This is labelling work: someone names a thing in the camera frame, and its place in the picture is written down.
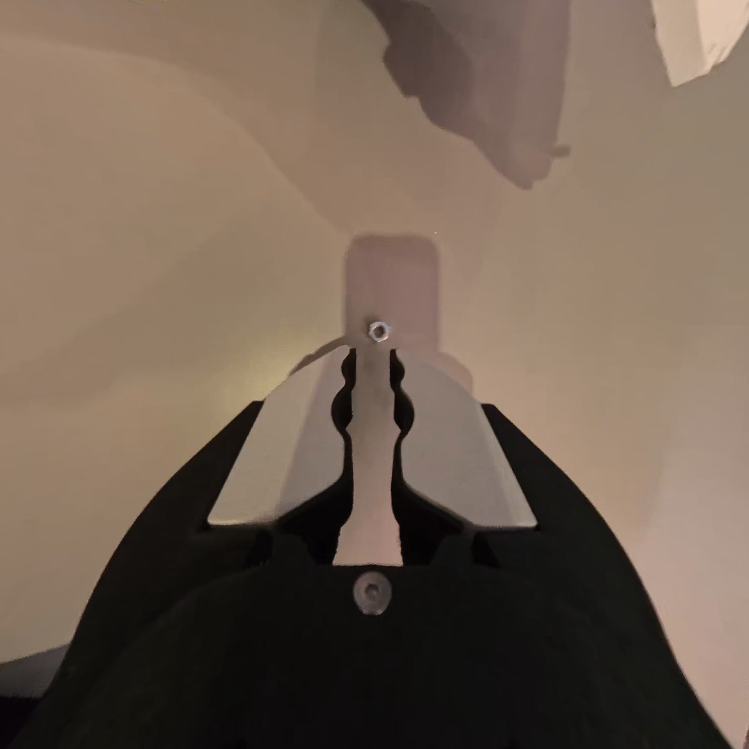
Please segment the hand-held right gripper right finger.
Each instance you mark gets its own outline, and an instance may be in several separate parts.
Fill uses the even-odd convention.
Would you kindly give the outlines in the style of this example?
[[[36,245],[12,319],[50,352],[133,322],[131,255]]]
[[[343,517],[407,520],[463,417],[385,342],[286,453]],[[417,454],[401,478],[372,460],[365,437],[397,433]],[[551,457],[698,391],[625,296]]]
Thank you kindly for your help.
[[[399,348],[389,354],[389,383],[398,427],[390,492],[402,550],[537,529],[467,369],[442,353]]]

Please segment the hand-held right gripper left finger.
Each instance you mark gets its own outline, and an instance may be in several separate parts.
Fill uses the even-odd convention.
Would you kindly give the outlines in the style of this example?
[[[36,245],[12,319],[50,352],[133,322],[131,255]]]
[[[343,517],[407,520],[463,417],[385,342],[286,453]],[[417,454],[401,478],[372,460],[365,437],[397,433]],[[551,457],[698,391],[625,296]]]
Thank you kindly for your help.
[[[338,549],[353,509],[356,380],[357,353],[342,345],[265,398],[208,516],[211,529],[263,527],[309,550]]]

